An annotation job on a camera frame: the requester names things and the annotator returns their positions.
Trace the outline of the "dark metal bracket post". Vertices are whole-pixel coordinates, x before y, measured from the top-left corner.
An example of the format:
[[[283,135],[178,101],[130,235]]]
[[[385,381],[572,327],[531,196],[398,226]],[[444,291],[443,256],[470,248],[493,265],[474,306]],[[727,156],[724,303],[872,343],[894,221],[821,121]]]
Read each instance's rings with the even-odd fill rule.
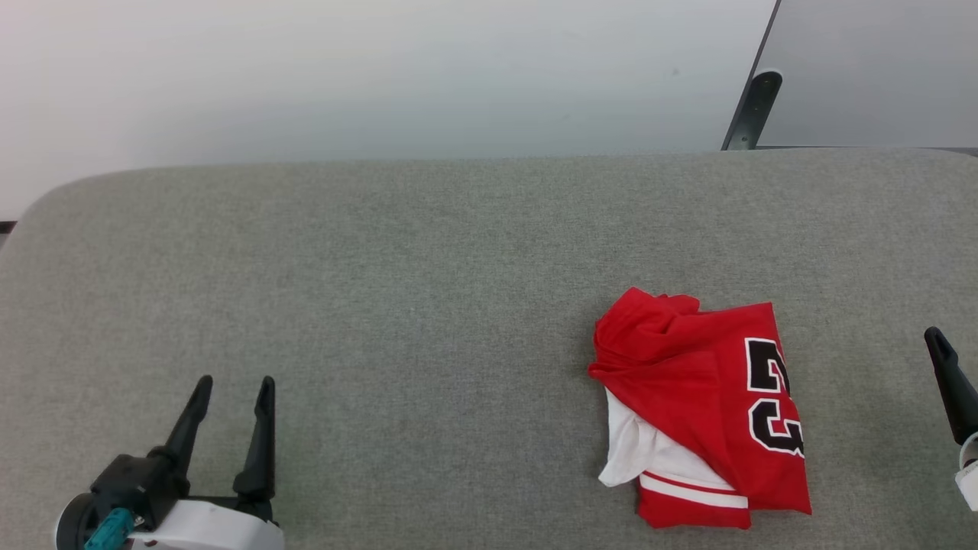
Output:
[[[756,149],[782,83],[783,75],[778,70],[755,74],[734,112],[722,150]]]

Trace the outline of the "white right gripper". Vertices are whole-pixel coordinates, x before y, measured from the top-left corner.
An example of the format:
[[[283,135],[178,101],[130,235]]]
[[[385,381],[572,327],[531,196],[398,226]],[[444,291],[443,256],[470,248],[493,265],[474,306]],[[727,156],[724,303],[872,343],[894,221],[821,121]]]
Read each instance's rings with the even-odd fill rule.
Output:
[[[960,368],[943,332],[926,328],[925,342],[954,441],[961,445],[954,480],[968,508],[978,512],[978,390]]]

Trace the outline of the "red and white jersey garment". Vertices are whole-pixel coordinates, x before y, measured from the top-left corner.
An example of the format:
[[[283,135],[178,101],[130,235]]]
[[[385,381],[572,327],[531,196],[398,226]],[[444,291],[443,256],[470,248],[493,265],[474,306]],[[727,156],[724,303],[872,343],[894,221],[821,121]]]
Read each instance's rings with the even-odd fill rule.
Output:
[[[653,528],[748,529],[756,510],[811,514],[805,440],[772,303],[705,311],[633,286],[594,329],[607,394],[600,482],[635,484]]]

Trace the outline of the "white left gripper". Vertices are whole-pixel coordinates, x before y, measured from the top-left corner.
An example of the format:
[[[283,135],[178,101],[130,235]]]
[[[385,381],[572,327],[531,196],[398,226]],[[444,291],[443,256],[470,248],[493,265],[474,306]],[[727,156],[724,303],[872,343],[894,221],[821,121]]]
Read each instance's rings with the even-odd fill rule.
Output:
[[[213,378],[199,378],[167,442],[149,458],[167,461],[186,478],[199,426],[209,410]],[[276,493],[276,384],[263,378],[254,407],[255,424],[244,469],[234,479],[235,497],[150,498],[140,511],[144,523],[126,550],[284,550],[284,533],[274,521]]]

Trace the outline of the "grey flat panel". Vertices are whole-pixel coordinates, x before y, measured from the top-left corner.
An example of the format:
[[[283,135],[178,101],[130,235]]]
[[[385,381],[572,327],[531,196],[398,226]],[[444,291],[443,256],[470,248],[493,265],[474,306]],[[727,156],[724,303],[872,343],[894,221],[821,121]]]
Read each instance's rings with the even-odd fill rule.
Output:
[[[760,147],[978,150],[978,0],[780,0]]]

